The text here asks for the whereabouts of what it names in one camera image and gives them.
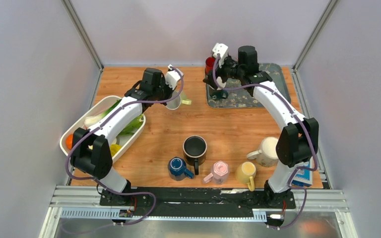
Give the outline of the navy blue mug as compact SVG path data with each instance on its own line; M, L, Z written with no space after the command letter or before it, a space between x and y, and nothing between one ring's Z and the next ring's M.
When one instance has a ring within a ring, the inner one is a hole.
M181 181L185 178L193 179L194 173L188 168L184 159L179 157L172 158L167 165L169 176L175 181Z

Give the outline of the pink faceted mug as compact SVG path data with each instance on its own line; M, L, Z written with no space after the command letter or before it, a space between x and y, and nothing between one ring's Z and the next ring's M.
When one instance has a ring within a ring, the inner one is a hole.
M204 183L212 182L217 185L223 184L229 176L229 166L224 161L215 162L210 173L203 178Z

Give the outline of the light green faceted mug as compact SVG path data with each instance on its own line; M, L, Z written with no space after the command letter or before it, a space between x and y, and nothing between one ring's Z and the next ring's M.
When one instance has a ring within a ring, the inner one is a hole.
M192 100L190 100L185 93L180 93L178 91L174 91L172 93L172 98L173 100L167 102L166 108L169 110L176 110L178 109L181 105L191 105Z

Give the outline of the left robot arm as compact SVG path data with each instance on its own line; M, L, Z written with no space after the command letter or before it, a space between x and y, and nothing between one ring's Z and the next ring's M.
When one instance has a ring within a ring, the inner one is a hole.
M130 203L132 193L126 188L128 180L113 167L109 144L133 119L143 114L153 104L166 105L177 85L184 86L184 74L172 65L163 73L155 68L145 69L142 79L136 82L116 106L88 129L78 128L73 133L72 149L65 166L73 166L87 173L113 194L119 205Z

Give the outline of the dark green mug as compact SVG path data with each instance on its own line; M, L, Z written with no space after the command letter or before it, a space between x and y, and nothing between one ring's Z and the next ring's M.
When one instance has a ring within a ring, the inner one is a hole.
M208 80L210 82L208 86L208 93L211 99L218 101L222 99L227 99L229 97L229 93L225 90L220 90L219 88L214 89L212 87L212 84L214 83L213 80Z

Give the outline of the red mug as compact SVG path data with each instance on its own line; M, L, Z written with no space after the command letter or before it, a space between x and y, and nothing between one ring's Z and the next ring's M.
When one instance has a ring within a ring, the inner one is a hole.
M214 63L215 63L215 58L214 57L208 57L205 60L205 74L206 75L208 75L212 71Z

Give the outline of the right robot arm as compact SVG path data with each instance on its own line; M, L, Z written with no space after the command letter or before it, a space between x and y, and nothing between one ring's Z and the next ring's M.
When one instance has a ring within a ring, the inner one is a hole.
M208 76L210 87L227 91L228 79L239 80L241 88L267 109L281 129L276 145L279 161L264 185L263 194L264 203L276 207L290 194L298 171L318 168L318 121L298 112L279 92L271 76L260 70L254 46L239 47L238 59L233 60L228 46L216 43L212 56L215 61Z

